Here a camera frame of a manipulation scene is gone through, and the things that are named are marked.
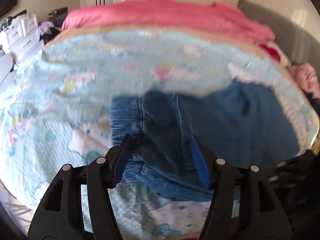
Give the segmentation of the blue denim pants lace hem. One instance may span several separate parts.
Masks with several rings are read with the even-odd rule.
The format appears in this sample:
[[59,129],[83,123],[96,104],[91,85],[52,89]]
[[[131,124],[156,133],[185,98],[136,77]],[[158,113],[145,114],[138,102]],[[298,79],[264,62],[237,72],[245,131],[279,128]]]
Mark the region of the blue denim pants lace hem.
[[213,195],[208,169],[198,171],[204,159],[191,152],[193,138],[236,167],[256,165],[268,175],[299,152],[274,92],[260,84],[232,81],[201,98],[156,90],[119,96],[110,104],[109,120],[113,146],[127,134],[132,138],[125,183],[179,201],[205,202]]

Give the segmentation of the pink fluffy garment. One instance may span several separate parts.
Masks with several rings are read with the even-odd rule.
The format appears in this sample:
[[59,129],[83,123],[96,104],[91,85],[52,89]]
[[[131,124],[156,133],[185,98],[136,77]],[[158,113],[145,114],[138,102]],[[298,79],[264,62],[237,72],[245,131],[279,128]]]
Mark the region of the pink fluffy garment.
[[319,100],[319,79],[312,65],[309,63],[292,65],[288,71],[303,92]]

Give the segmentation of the Hello Kitty blue bedsheet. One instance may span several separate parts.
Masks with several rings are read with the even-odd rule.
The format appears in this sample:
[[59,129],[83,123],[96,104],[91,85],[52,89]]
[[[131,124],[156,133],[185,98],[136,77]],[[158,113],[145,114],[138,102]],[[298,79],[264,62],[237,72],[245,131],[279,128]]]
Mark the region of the Hello Kitty blue bedsheet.
[[[295,157],[303,155],[319,136],[319,116],[285,71],[269,57],[176,31],[116,30],[45,46],[1,93],[1,182],[34,216],[63,165],[86,166],[117,147],[114,98],[151,90],[201,98],[232,81],[274,92],[298,139]],[[108,194],[122,239],[200,239],[212,201],[164,198],[123,178]],[[85,185],[81,201],[91,232]],[[5,211],[1,225],[10,238],[29,239],[29,228],[19,232]]]

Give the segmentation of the red pillow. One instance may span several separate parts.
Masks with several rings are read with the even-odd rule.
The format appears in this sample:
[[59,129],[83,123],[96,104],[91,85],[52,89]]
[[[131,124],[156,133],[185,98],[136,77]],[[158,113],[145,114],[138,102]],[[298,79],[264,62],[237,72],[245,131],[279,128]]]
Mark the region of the red pillow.
[[260,44],[259,47],[266,51],[272,59],[274,59],[277,62],[281,62],[281,56],[279,55],[278,51],[266,44]]

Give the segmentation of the grey quilted headboard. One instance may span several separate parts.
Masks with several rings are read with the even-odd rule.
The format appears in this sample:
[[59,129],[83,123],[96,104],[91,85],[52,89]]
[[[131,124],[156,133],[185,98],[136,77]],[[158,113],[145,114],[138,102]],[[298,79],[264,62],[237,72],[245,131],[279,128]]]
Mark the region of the grey quilted headboard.
[[319,74],[319,42],[306,30],[274,10],[248,0],[238,0],[237,8],[250,19],[268,25],[275,42],[292,63],[309,63]]

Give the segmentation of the pink duvet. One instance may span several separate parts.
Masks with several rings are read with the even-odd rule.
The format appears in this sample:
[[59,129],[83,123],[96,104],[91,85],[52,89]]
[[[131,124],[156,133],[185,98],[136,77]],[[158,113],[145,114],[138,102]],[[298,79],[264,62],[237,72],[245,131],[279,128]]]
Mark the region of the pink duvet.
[[202,5],[175,0],[135,0],[85,7],[72,10],[63,21],[62,29],[113,24],[187,27],[251,44],[276,38],[269,26],[247,18],[237,7],[220,1]]

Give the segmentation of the white drawer chest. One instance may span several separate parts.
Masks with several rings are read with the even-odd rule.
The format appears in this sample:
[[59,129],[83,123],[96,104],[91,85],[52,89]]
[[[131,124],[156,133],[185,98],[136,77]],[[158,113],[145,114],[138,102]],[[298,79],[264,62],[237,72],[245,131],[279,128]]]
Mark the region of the white drawer chest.
[[26,57],[38,52],[44,42],[40,40],[36,13],[30,12],[14,19],[1,32],[1,45],[16,63],[21,63]]

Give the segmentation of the dark clothes pile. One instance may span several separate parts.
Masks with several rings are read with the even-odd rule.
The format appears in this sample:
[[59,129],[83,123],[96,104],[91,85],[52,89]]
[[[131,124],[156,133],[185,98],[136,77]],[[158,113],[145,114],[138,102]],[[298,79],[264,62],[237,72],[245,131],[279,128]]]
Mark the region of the dark clothes pile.
[[61,33],[62,24],[68,15],[68,8],[55,9],[48,14],[48,20],[39,23],[40,40],[47,44]]

